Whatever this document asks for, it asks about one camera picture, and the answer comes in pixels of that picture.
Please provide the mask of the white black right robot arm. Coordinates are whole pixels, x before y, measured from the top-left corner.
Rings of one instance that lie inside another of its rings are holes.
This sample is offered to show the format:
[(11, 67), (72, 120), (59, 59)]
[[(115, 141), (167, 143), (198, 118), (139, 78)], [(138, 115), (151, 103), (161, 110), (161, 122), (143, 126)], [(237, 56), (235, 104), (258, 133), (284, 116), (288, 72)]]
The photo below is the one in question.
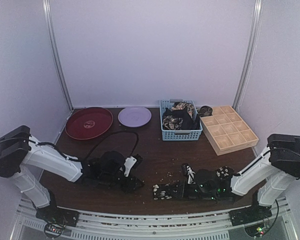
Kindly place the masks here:
[(227, 166), (194, 172), (184, 164), (182, 169), (188, 179), (171, 186), (170, 193), (176, 199), (235, 201), (266, 181), (256, 192), (256, 202), (246, 210), (248, 219), (256, 221), (293, 181), (300, 179), (300, 136), (271, 134), (262, 152), (239, 172)]

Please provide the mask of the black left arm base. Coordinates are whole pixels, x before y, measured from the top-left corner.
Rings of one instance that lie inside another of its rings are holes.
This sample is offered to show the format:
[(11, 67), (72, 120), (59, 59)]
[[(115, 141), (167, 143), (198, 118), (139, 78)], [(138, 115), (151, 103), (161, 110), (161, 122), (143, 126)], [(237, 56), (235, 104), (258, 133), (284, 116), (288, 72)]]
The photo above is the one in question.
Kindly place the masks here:
[(79, 220), (79, 212), (59, 207), (44, 207), (36, 210), (36, 218), (61, 226), (76, 227)]

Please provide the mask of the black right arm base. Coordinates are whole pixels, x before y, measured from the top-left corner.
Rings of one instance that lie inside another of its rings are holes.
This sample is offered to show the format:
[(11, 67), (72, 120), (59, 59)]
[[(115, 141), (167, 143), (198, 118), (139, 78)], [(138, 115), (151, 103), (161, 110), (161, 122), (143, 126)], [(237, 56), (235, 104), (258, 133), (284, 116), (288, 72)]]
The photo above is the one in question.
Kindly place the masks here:
[(232, 226), (245, 225), (270, 218), (272, 216), (271, 206), (251, 205), (229, 212)]

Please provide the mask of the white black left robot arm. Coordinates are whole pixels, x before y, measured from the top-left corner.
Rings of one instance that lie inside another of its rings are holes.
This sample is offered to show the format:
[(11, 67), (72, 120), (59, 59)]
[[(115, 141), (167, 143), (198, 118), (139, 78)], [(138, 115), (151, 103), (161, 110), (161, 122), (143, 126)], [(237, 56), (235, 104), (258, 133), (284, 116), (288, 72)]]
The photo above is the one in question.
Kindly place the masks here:
[(79, 159), (61, 152), (51, 142), (39, 141), (26, 125), (0, 138), (0, 177), (10, 179), (51, 222), (59, 221), (62, 211), (57, 207), (53, 193), (39, 183), (28, 166), (72, 183), (119, 186), (123, 192), (131, 193), (144, 186), (143, 181), (132, 174), (132, 169), (142, 160), (138, 154), (124, 156), (115, 150), (107, 151), (101, 157)]

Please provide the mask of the black skull pattern tie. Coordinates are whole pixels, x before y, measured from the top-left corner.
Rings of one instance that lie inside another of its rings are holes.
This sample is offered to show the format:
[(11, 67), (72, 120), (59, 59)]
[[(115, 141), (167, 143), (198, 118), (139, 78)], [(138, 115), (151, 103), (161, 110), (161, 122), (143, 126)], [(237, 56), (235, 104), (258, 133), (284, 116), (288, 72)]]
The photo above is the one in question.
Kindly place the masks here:
[[(227, 166), (222, 166), (218, 169), (232, 169)], [(185, 184), (186, 180), (184, 181), (176, 181), (175, 183), (166, 183), (166, 184), (155, 184), (152, 187), (152, 195), (154, 200), (169, 200), (169, 199), (175, 199), (171, 196), (171, 190), (172, 190), (172, 185), (174, 184)]]

